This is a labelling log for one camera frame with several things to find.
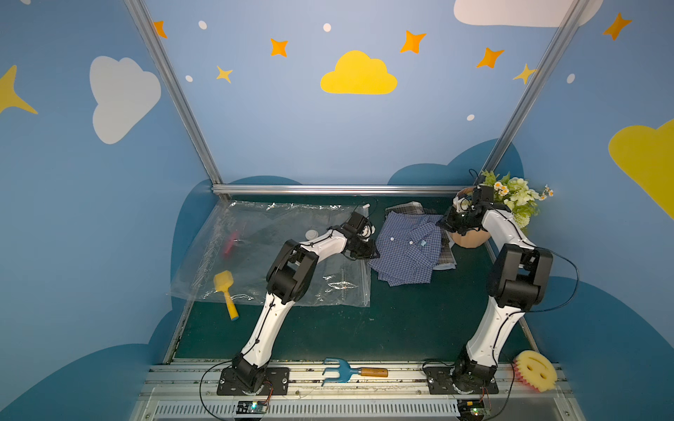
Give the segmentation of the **blue checked shirt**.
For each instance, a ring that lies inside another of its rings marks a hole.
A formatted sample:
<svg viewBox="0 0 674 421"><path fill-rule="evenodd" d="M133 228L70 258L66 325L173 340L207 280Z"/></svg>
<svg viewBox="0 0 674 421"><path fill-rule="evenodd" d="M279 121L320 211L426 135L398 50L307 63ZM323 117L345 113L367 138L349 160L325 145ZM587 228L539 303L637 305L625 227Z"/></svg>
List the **blue checked shirt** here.
<svg viewBox="0 0 674 421"><path fill-rule="evenodd" d="M378 280L390 287L430 283L442 252L441 218L390 212L377 236L380 257L370 261Z"/></svg>

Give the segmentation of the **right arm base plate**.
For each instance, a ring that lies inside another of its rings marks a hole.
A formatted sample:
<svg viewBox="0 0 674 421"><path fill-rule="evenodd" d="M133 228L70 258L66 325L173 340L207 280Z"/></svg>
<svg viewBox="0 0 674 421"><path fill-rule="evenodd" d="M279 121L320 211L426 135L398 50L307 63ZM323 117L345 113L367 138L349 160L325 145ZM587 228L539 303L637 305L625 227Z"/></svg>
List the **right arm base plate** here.
<svg viewBox="0 0 674 421"><path fill-rule="evenodd" d="M431 395L498 394L495 380L484 381L471 375L455 375L453 367L428 366L422 369Z"/></svg>

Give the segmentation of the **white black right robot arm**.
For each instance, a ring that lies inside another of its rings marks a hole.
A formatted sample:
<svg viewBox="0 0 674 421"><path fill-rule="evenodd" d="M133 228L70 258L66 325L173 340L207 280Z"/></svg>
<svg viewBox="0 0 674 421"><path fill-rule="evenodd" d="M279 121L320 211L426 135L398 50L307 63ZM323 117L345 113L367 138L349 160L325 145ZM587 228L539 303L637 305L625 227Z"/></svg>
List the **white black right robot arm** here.
<svg viewBox="0 0 674 421"><path fill-rule="evenodd" d="M488 233L498 255L488 275L486 310L451 374L456 389L468 393L493 382L498 359L514 326L544 299L554 259L561 254L531 242L514 214L494 199L495 189L480 184L456 194L438 226L465 237Z"/></svg>

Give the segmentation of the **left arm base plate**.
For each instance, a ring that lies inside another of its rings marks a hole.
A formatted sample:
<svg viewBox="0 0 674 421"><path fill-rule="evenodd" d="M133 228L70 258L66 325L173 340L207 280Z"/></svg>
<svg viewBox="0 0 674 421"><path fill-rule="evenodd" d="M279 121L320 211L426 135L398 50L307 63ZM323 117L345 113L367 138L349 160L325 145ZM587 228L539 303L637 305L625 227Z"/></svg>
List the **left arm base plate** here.
<svg viewBox="0 0 674 421"><path fill-rule="evenodd" d="M217 387L218 396L286 396L290 385L289 368L265 368L241 375L234 368L222 370Z"/></svg>

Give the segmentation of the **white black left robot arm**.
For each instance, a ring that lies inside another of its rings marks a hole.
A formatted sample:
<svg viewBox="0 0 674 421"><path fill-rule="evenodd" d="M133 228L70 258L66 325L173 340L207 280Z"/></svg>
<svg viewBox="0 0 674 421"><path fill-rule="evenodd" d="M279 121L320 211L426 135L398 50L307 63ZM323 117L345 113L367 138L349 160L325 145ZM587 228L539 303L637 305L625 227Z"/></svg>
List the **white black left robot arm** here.
<svg viewBox="0 0 674 421"><path fill-rule="evenodd" d="M354 210L346 222L321 235L284 243L266 277L261 315L249 340L231 361L235 379L245 392L263 387L277 335L293 305L307 293L318 264L338 254L357 261L377 258L377 247L370 240L375 231L372 222Z"/></svg>

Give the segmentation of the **clear plastic vacuum bag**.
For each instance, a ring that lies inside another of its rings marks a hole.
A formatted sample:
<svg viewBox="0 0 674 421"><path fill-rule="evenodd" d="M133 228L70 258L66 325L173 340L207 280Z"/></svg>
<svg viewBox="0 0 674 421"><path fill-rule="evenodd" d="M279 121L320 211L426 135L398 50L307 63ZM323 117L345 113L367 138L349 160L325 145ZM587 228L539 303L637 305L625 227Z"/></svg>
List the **clear plastic vacuum bag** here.
<svg viewBox="0 0 674 421"><path fill-rule="evenodd" d="M353 211L367 214L363 205L301 205L300 203L219 203L193 240L171 282L174 298L224 302L213 278L233 274L230 289L237 305L262 305L266 275L287 240L305 241L346 222ZM228 259L221 257L228 237L240 231L240 242ZM310 287L299 300L305 307L370 305L370 270L365 261L338 254L318 264Z"/></svg>

